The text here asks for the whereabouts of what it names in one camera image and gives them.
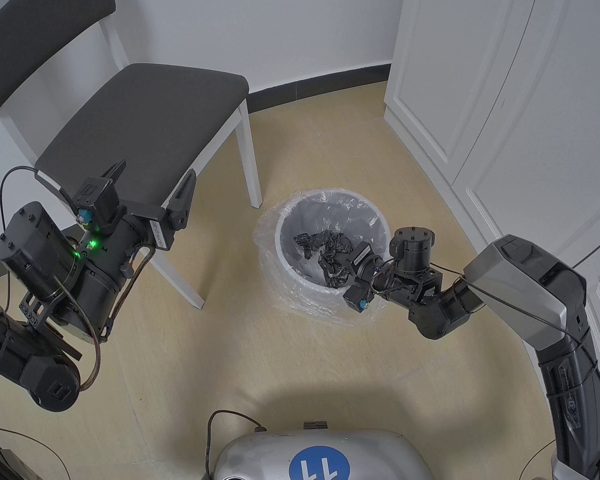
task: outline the white chair frame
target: white chair frame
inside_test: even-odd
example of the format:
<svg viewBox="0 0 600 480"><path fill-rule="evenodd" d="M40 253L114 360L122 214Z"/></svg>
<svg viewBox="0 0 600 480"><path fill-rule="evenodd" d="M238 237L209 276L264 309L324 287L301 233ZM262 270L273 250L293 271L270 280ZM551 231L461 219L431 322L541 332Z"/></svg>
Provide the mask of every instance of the white chair frame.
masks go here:
<svg viewBox="0 0 600 480"><path fill-rule="evenodd" d="M111 16L107 16L98 22L104 35L105 40L111 50L118 70L122 70L129 65L127 54L125 53L120 37L116 27L112 21ZM0 108L0 122L4 126L5 130L16 144L16 146L22 151L28 162L31 165L35 165L38 160L38 156L34 153L31 146L20 133L20 130L9 116L5 107ZM262 194L260 192L260 181L258 180L258 169L256 167L256 157L253 151L253 140L251 139L251 126L249 124L249 113L247 110L247 100L243 100L239 107L231 114L229 119L223 124L222 128L216 133L215 137L211 139L211 142L200 152L197 158L191 164L191 167L196 174L200 174L205 165L211 160L211 157L215 155L218 148L222 146L224 141L231 135L231 132L235 130L236 137L238 139L238 148L240 149L240 158L242 159L242 168L244 169L244 177L247 181L247 190L249 192L249 199L251 200L251 206L259 208L262 204ZM162 204L163 207L169 201L169 198L175 191L176 187L167 197ZM169 263L167 256L161 250L156 250L152 260L152 265L160 272L160 274L172 284L174 288L188 300L192 306L202 309L205 303L204 299L196 293L190 284L182 277L176 268Z"/></svg>

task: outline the trash bag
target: trash bag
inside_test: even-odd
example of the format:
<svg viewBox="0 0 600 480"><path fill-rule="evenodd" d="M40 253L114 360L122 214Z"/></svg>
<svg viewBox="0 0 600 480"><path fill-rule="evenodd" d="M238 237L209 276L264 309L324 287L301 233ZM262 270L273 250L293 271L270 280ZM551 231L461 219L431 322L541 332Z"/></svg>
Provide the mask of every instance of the trash bag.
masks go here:
<svg viewBox="0 0 600 480"><path fill-rule="evenodd" d="M335 253L347 242L352 250L366 241L388 259L390 238L389 226L373 203L339 188L292 194L264 213L253 233L264 286L276 307L349 327L375 321L386 301L375 297L362 313L348 307L342 295L354 278L347 272L344 285L329 286L328 279L339 283L344 272L338 276L340 266L327 250Z"/></svg>

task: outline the wall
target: wall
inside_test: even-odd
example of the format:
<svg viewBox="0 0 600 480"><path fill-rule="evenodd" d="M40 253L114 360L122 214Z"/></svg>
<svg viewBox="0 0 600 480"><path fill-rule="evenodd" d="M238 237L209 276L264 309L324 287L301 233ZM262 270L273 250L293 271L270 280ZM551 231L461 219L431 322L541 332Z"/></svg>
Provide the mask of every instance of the wall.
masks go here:
<svg viewBox="0 0 600 480"><path fill-rule="evenodd" d="M6 1L0 0L0 7ZM131 62L236 72L247 77L252 92L390 62L402 7L402 0L116 2L114 21ZM39 154L115 72L96 25L16 91L7 103L9 113ZM0 126L0 178L23 161ZM39 192L27 183L26 173L14 177L22 179L10 189L20 192L18 201ZM15 200L13 194L9 200Z"/></svg>

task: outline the transparent trash can liner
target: transparent trash can liner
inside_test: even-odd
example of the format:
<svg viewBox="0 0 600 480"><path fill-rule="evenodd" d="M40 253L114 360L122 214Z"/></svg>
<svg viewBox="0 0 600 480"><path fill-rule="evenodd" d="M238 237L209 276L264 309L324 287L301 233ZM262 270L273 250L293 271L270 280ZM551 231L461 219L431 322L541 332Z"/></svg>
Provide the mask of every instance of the transparent trash can liner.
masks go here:
<svg viewBox="0 0 600 480"><path fill-rule="evenodd" d="M353 310L342 298L353 277L342 288L328 288L319 253L305 260L294 241L300 233L325 229L344 233L353 247L367 241L376 254L389 258L389 226L368 199L341 188L296 192L264 213L253 232L265 289L284 310L349 327L373 322L386 301L376 296L362 313Z"/></svg>

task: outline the gray cushioned seat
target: gray cushioned seat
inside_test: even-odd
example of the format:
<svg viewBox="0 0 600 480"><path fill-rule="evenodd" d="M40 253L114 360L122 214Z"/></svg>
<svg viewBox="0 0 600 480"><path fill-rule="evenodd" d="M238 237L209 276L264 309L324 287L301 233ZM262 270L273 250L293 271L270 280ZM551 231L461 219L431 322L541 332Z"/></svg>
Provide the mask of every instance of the gray cushioned seat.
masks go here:
<svg viewBox="0 0 600 480"><path fill-rule="evenodd" d="M240 75L131 64L78 110L36 167L73 196L124 158L120 199L160 205L248 92Z"/></svg>

